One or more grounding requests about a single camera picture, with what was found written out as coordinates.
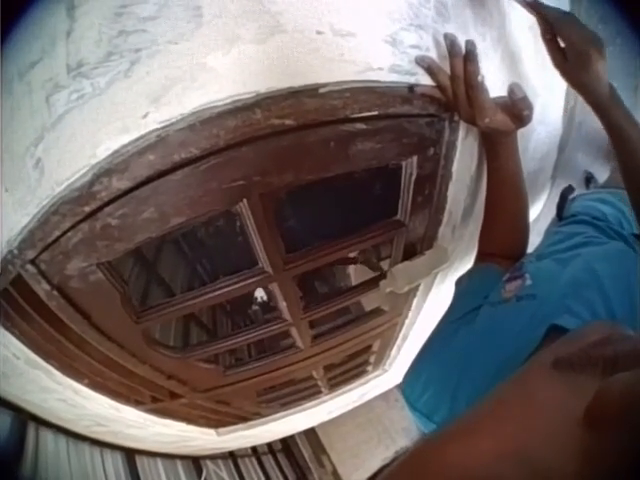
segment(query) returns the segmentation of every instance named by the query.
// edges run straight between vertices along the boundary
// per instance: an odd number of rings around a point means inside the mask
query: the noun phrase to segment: blue shirt
[[[506,272],[474,266],[401,387],[429,433],[464,413],[512,375],[554,325],[601,320],[638,331],[640,243],[623,190],[579,195],[538,248]]]

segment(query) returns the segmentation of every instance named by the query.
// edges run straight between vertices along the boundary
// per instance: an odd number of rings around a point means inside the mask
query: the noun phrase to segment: hand
[[[444,41],[450,74],[426,55],[416,57],[416,63],[435,82],[445,102],[461,120],[486,134],[514,133],[531,122],[533,105],[519,84],[511,84],[507,96],[491,98],[473,40],[467,40],[464,53],[455,35],[445,33]]]
[[[607,56],[602,39],[570,12],[538,0],[521,0],[540,25],[553,65],[587,102],[609,94]]]

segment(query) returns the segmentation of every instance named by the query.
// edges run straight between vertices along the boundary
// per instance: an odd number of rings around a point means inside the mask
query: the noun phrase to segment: forearm
[[[529,199],[517,133],[483,135],[487,195],[478,261],[509,267],[524,257],[529,243]]]
[[[640,125],[613,86],[606,97],[585,100],[609,136],[631,206],[640,223]]]

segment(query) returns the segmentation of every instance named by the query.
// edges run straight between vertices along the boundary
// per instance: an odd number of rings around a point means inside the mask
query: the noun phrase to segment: white plaster wall
[[[521,144],[533,214],[544,202],[565,86],[535,22],[512,0],[46,0],[3,49],[2,247],[110,152],[182,115],[308,84],[428,80],[417,53],[441,35],[478,41],[492,93],[510,81],[536,108]],[[484,203],[477,135],[462,128],[440,232],[382,372],[344,394],[213,431],[159,419],[73,382],[0,330],[0,394],[107,442],[206,454],[312,427],[397,385],[446,310],[475,253]]]
[[[368,478],[420,437],[396,389],[318,425],[316,431],[345,480]]]

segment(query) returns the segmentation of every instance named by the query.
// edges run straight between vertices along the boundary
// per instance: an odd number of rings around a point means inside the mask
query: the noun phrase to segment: shirt logo
[[[531,277],[524,271],[521,262],[507,273],[502,279],[502,298],[511,300],[524,287],[531,285]]]

